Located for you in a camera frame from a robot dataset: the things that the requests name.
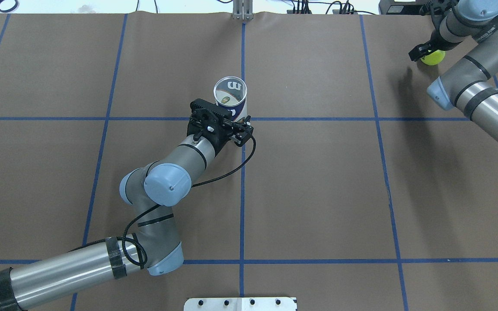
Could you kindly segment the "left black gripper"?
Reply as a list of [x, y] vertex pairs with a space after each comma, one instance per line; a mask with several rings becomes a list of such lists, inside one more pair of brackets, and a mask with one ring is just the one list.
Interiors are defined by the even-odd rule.
[[237, 147], [243, 147], [251, 138], [253, 138], [254, 128], [250, 124], [251, 116], [245, 116], [237, 121], [225, 119], [225, 126], [231, 128], [222, 128], [219, 125], [189, 125], [186, 130], [186, 145], [200, 154], [202, 157], [216, 157], [225, 144], [232, 141]]

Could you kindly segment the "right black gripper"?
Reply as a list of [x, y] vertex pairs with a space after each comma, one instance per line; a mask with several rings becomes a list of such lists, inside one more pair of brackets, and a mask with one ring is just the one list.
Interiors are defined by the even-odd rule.
[[439, 29], [435, 29], [431, 32], [429, 41], [416, 45], [408, 55], [411, 61], [416, 62], [419, 59], [426, 57], [435, 51], [447, 51], [448, 41], [446, 41]]

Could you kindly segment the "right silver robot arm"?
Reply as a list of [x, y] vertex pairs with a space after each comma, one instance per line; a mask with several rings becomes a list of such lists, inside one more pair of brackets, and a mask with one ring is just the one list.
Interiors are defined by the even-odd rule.
[[427, 94], [443, 110], [459, 109], [498, 142], [498, 0], [429, 0], [420, 9], [434, 25], [429, 41], [409, 51], [412, 61], [450, 51], [466, 38], [476, 47], [437, 77]]

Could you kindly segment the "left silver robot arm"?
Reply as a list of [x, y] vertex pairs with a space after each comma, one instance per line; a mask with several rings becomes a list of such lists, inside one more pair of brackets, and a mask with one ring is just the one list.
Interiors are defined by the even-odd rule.
[[123, 233], [0, 270], [0, 311], [26, 311], [139, 270], [160, 276], [181, 267], [184, 255], [172, 207], [200, 186], [198, 179], [227, 142], [241, 147], [254, 140], [250, 120], [192, 116], [186, 138], [168, 156], [120, 182], [122, 200], [137, 213]]

